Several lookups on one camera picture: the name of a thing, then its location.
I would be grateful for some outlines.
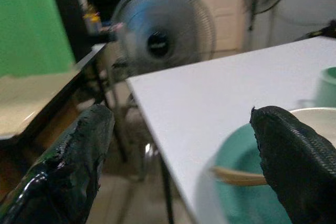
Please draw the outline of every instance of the fan motor housing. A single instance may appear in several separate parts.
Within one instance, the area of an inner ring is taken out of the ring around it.
[[[154,58],[163,58],[170,51],[168,35],[162,31],[156,31],[147,40],[147,50]]]

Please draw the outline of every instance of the wooden stick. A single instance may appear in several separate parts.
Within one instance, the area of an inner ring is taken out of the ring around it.
[[[235,186],[261,186],[267,185],[262,174],[240,172],[238,170],[227,169],[214,166],[212,172],[224,183]]]

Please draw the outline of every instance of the green wall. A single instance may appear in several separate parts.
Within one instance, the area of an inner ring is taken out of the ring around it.
[[[65,72],[73,64],[55,0],[0,0],[0,77]]]

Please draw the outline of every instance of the white table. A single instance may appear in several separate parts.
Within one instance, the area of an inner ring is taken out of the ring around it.
[[[314,38],[128,80],[165,163],[198,223],[227,223],[208,171],[253,106],[302,107],[319,72],[336,66],[336,40]]]
[[[22,134],[42,109],[77,78],[82,68],[91,63],[104,47],[105,44],[94,45],[92,51],[68,72],[0,78],[0,144],[1,141],[15,142],[14,136]]]

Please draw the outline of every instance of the mint green mug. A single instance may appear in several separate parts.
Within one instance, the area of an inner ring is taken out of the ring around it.
[[[321,72],[315,106],[336,107],[336,67],[330,67]]]

